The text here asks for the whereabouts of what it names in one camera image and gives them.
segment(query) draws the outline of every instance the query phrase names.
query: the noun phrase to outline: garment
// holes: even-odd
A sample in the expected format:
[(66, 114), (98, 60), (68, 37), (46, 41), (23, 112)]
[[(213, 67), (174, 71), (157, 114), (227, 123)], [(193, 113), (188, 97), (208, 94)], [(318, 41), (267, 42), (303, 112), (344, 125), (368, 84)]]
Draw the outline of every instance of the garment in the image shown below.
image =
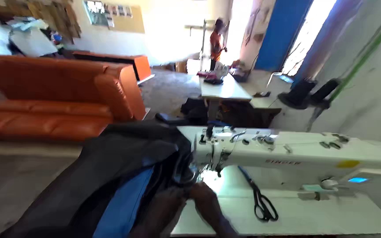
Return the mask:
[(209, 42), (211, 43), (211, 59), (215, 61), (220, 60), (221, 51), (214, 52), (214, 46), (219, 45), (219, 49), (223, 48), (223, 44), (220, 42), (220, 39), (221, 35), (216, 31), (213, 31), (213, 33), (209, 37)]
[(93, 238), (126, 238), (132, 229), (153, 168), (144, 170), (121, 186), (111, 199)]
[(216, 60), (211, 59), (211, 66), (209, 67), (210, 71), (213, 71), (215, 69), (215, 63), (216, 62), (217, 62)]
[(156, 192), (194, 182), (190, 145), (176, 127), (152, 121), (108, 125), (0, 237), (92, 237), (116, 191), (153, 168), (137, 224)]

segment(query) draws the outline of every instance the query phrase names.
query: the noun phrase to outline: window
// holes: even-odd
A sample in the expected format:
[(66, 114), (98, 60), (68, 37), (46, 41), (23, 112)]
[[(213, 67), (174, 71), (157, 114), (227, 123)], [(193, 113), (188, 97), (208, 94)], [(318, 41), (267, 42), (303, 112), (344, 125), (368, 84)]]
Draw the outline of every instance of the window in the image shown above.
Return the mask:
[(112, 18), (107, 9), (108, 5), (102, 2), (85, 1), (85, 7), (92, 25), (109, 26), (108, 21), (112, 21)]

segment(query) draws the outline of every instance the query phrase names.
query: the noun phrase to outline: blue door frame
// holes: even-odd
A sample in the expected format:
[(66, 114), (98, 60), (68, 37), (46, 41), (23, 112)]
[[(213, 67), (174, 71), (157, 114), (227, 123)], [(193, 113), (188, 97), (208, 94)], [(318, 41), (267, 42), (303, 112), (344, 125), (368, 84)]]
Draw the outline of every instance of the blue door frame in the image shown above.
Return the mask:
[(280, 72), (313, 0), (276, 0), (254, 69)]

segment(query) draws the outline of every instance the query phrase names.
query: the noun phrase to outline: orange leather sofa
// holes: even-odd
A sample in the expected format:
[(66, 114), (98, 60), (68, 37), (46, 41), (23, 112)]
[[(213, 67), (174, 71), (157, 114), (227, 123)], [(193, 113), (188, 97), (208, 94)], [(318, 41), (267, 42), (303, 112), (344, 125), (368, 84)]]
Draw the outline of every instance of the orange leather sofa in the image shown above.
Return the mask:
[(132, 65), (0, 56), (0, 139), (84, 141), (142, 120)]
[(151, 75), (148, 57), (146, 56), (116, 56), (106, 54), (96, 54), (89, 51), (73, 51), (72, 55), (75, 59), (90, 61), (105, 61), (112, 63), (129, 63), (133, 65), (137, 81), (146, 79)]

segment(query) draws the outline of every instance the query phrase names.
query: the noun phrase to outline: white table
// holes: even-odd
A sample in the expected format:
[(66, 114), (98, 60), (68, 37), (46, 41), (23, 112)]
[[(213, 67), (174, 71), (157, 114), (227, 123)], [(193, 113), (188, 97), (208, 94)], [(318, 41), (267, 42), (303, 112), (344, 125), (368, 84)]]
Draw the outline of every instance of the white table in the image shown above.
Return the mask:
[(201, 96), (209, 100), (208, 119), (215, 120), (221, 100), (251, 101), (252, 96), (239, 85), (232, 75), (223, 78), (223, 85), (204, 83), (204, 78), (199, 78)]
[[(191, 141), (204, 127), (179, 127)], [(252, 189), (236, 166), (223, 169), (220, 179), (204, 179), (217, 193), (221, 209), (240, 235), (351, 235), (381, 234), (381, 210), (364, 193), (329, 196), (328, 200), (301, 200), (297, 191), (265, 189), (262, 175), (269, 169), (246, 167), (253, 180), (279, 214), (275, 222), (261, 223), (254, 216)], [(172, 236), (214, 235), (189, 200)]]

